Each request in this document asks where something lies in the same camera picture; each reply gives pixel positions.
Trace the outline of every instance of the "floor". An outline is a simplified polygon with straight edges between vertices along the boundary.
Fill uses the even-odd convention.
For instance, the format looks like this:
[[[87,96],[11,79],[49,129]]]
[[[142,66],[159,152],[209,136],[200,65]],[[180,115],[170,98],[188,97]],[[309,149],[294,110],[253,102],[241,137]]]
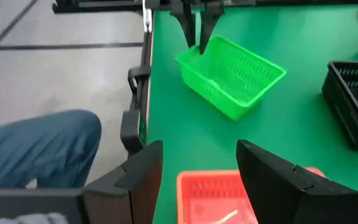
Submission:
[[[96,113],[102,140],[88,182],[126,159],[127,71],[140,65],[142,18],[133,12],[56,16],[52,0],[0,0],[0,124],[66,109]]]

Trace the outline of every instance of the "green tabletop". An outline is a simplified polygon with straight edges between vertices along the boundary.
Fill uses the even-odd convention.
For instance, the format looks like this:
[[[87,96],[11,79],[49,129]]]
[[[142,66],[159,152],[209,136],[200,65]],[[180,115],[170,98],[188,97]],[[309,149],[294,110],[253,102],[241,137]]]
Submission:
[[[183,32],[169,12],[156,12],[148,140],[163,140],[164,161],[154,223],[177,222],[181,171],[236,169],[238,139],[358,190],[358,152],[349,149],[321,94],[330,60],[358,60],[358,5],[227,8],[213,35],[288,73],[231,121],[183,84],[175,61],[187,49]]]

